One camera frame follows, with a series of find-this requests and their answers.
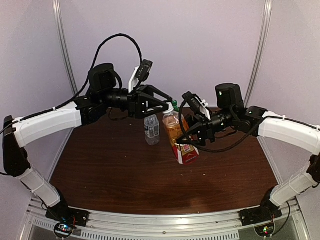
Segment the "orange tea bottle red label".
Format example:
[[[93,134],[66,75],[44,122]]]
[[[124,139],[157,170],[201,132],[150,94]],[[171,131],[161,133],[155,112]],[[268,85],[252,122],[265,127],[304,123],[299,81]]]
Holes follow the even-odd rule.
[[[180,165],[194,163],[199,157],[199,150],[189,144],[183,135],[180,126],[179,107],[176,100],[168,103],[168,110],[163,112],[162,122],[176,161]]]

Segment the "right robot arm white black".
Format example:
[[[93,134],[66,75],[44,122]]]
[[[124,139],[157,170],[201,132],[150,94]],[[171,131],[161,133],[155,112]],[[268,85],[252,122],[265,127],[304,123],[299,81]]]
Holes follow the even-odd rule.
[[[285,182],[272,188],[256,210],[259,220],[268,220],[281,205],[320,184],[320,127],[278,115],[258,106],[245,107],[238,84],[222,83],[215,87],[218,111],[211,111],[205,100],[186,92],[182,105],[188,105],[194,115],[187,120],[188,129],[181,126],[177,144],[190,144],[207,153],[224,153],[240,145],[249,136],[278,140],[311,153],[309,163]],[[244,136],[232,145],[209,149],[216,134],[232,128]]]

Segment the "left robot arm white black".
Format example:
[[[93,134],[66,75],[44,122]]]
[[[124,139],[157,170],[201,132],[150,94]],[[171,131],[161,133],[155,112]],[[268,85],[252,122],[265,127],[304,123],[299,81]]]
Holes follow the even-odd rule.
[[[31,165],[25,147],[46,136],[87,126],[97,122],[109,108],[128,113],[128,117],[144,119],[168,110],[172,97],[152,85],[144,85],[152,62],[143,60],[134,69],[128,88],[111,63],[103,63],[88,72],[89,88],[62,107],[54,107],[32,116],[12,118],[3,123],[3,166],[8,176],[20,180],[38,196],[61,222],[72,218],[72,211],[62,194]]]

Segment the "green plastic bottle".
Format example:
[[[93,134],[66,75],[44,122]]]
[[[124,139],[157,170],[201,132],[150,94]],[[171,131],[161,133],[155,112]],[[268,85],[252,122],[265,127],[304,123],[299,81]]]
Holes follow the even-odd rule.
[[[178,102],[176,100],[172,101],[172,106],[173,106],[174,111],[178,113],[180,109],[178,106]]]

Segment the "clear water bottle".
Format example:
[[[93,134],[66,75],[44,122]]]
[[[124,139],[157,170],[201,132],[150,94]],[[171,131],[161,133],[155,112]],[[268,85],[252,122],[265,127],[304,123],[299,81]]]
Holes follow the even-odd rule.
[[[150,146],[160,142],[160,123],[155,114],[144,119],[144,133],[145,140]]]

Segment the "front aluminium rail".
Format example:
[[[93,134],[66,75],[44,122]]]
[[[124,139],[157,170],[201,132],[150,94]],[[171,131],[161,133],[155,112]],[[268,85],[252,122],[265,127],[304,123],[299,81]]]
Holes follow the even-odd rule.
[[[121,214],[88,211],[86,226],[77,226],[69,240],[263,240],[264,226],[276,232],[272,240],[308,240],[310,234],[293,199],[271,222],[244,226],[240,210],[178,215]]]

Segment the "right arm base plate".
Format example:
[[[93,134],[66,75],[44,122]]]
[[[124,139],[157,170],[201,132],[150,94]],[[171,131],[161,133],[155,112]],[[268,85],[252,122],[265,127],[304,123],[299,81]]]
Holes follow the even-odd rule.
[[[246,208],[239,212],[242,226],[256,225],[263,222],[270,222],[283,214],[279,206],[274,204],[260,204],[258,207]]]

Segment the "left aluminium frame post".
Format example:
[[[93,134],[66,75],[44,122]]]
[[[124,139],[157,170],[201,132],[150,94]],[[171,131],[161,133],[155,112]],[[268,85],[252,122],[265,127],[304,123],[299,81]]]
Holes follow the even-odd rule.
[[[62,60],[66,70],[67,78],[71,87],[71,91],[75,95],[78,92],[78,88],[75,81],[74,72],[72,69],[72,64],[71,64],[70,55],[68,51],[68,45],[67,45],[67,40],[66,40],[65,30],[63,25],[63,17],[61,12],[61,3],[59,0],[53,0],[52,6],[53,6],[53,14],[54,14],[56,27],[57,27],[57,34],[58,34],[58,39],[59,39],[59,44],[60,44],[60,49],[62,54]]]

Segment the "aluminium frame post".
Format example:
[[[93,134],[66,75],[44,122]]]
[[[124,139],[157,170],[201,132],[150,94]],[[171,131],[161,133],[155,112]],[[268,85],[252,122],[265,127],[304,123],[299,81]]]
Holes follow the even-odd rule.
[[[60,44],[60,49],[62,54],[62,60],[66,70],[67,78],[71,87],[71,91],[75,95],[78,92],[78,88],[75,81],[74,72],[72,69],[72,64],[71,64],[70,55],[68,51],[68,45],[67,45],[67,40],[66,40],[65,30],[63,25],[63,17],[61,12],[61,3],[59,0],[53,0],[52,6],[53,6],[53,14],[54,14],[56,27],[57,27],[57,34],[58,34],[58,39],[59,39],[59,44]]]
[[[261,67],[263,53],[266,47],[267,38],[270,30],[271,18],[272,18],[272,10],[273,10],[273,1],[272,0],[265,0],[264,1],[264,8],[263,8],[263,15],[260,27],[260,34],[259,40],[257,44],[257,50],[254,58],[254,63],[250,75],[249,85],[246,91],[244,105],[246,107],[249,106],[250,100],[253,96],[254,87],[258,79],[259,70]]]

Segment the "right aluminium frame post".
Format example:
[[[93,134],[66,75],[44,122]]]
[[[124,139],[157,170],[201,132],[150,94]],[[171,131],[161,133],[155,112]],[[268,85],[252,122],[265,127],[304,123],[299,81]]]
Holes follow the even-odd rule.
[[[259,40],[257,44],[257,50],[254,58],[254,63],[250,75],[249,85],[246,91],[244,105],[246,107],[249,106],[250,100],[253,96],[254,87],[258,79],[259,70],[261,67],[263,53],[266,47],[267,38],[270,30],[271,18],[272,18],[272,10],[273,10],[273,1],[272,0],[265,0],[264,1],[264,8],[263,8],[263,15],[260,27],[260,34]]]

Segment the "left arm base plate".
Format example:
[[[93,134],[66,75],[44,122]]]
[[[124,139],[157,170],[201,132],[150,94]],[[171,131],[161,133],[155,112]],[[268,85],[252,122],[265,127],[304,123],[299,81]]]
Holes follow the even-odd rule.
[[[45,217],[73,226],[86,227],[89,219],[89,212],[73,207],[60,209],[53,207],[46,211]]]

